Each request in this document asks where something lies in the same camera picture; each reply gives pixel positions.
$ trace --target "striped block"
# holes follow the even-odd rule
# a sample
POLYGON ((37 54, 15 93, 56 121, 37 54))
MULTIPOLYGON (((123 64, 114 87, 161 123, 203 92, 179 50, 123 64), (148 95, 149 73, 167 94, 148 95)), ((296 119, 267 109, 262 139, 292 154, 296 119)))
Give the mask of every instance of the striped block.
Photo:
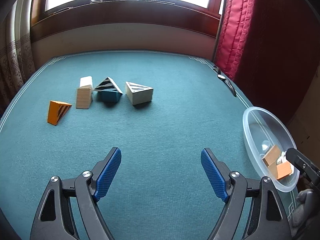
POLYGON ((71 108, 71 104, 60 102, 60 101, 50 101, 49 112, 48 112, 48 123, 57 125, 61 118, 68 112, 71 108))
POLYGON ((150 102, 152 100, 152 87, 147 87, 132 82, 126 82, 125 85, 125 92, 133 106, 150 102))
POLYGON ((112 78, 106 77, 98 86, 95 87, 94 91, 100 93, 100 98, 103 102, 118 102, 122 91, 113 81, 112 78))

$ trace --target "gray cloth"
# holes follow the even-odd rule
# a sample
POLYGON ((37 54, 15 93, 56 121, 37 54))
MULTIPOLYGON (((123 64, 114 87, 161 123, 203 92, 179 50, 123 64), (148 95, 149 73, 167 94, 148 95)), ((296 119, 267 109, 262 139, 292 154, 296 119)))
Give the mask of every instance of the gray cloth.
POLYGON ((296 208, 289 221, 292 237, 297 235, 300 228, 308 228, 312 224, 316 215, 319 214, 320 208, 320 197, 312 189, 299 192, 296 199, 300 205, 296 208))

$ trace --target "metal screw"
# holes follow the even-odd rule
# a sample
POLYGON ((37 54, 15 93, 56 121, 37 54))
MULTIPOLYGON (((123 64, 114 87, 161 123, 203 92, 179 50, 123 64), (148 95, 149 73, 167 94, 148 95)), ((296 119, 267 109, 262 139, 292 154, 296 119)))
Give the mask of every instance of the metal screw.
POLYGON ((231 172, 231 176, 234 177, 234 178, 238 178, 240 176, 240 173, 237 172, 237 171, 232 171, 231 172))
POLYGON ((58 179, 59 179, 58 176, 53 176, 50 180, 51 180, 52 182, 56 182, 58 179))
POLYGON ((269 177, 264 177, 263 178, 264 182, 269 183, 271 181, 271 179, 269 177))
POLYGON ((84 171, 82 172, 82 176, 84 176, 85 178, 86 177, 89 177, 91 175, 91 171, 84 171))

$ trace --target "orange triangular block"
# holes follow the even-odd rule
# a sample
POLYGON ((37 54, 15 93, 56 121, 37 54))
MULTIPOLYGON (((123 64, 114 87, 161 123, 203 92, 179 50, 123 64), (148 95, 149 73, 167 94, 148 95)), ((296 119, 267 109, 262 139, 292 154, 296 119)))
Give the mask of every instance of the orange triangular block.
POLYGON ((71 104, 59 101, 50 101, 48 112, 48 123, 57 125, 60 119, 71 108, 71 104))

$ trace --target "white triangular block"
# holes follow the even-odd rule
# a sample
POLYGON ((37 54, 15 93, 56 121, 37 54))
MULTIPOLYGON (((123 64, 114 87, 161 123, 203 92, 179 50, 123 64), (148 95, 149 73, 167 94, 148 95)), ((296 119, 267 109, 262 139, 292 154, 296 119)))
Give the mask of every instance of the white triangular block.
POLYGON ((104 81, 102 81, 98 86, 95 87, 94 91, 102 91, 105 89, 115 88, 119 93, 122 94, 121 89, 117 86, 117 84, 113 81, 112 78, 106 77, 104 81))
POLYGON ((125 92, 132 105, 142 104, 152 100, 153 88, 132 82, 125 83, 125 92))

